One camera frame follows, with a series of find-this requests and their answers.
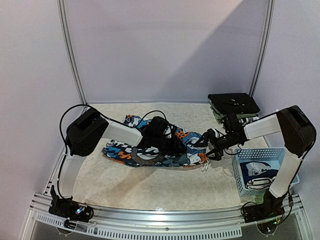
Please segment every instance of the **vertical metal strip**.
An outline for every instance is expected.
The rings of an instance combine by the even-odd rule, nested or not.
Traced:
[[[59,10],[62,34],[63,34],[63,38],[64,38],[64,44],[65,44],[66,52],[67,52],[67,55],[69,58],[69,63],[70,63],[74,83],[75,83],[77,92],[79,94],[79,98],[80,98],[81,103],[86,104],[87,100],[86,100],[83,86],[80,81],[79,72],[78,72],[76,60],[75,60],[75,55],[74,55],[74,51],[73,51],[71,40],[70,40],[65,1],[64,0],[57,0],[57,3],[58,3],[58,10]]]
[[[271,29],[271,22],[272,22],[272,16],[274,13],[274,6],[275,6],[275,0],[269,0],[268,1],[268,8],[266,12],[266,17],[265,17],[265,23],[264,23],[264,31],[262,34],[262,41],[261,41],[261,46],[260,46],[260,52],[259,52],[259,58],[258,62],[255,68],[254,72],[254,77],[252,80],[252,84],[249,90],[249,95],[251,97],[254,96],[256,87],[258,84],[259,76],[261,73],[262,65],[264,63],[264,58],[267,50],[267,44],[268,44],[268,39],[269,39],[269,34],[270,34],[270,29]]]

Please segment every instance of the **folded clothes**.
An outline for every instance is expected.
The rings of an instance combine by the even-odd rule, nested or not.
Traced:
[[[277,169],[263,161],[248,161],[240,163],[245,187],[251,190],[264,190],[270,187],[276,175]]]
[[[151,119],[141,121],[140,116],[127,115],[124,124],[130,127],[138,125],[137,128],[140,129],[150,121]],[[170,124],[165,132],[168,134],[168,138],[171,137],[171,126]],[[102,149],[102,153],[109,159],[131,167],[190,167],[207,163],[207,147],[194,147],[201,134],[179,127],[174,134],[186,146],[186,153],[183,155],[163,155],[156,147],[140,149],[116,140],[108,142],[106,147]]]

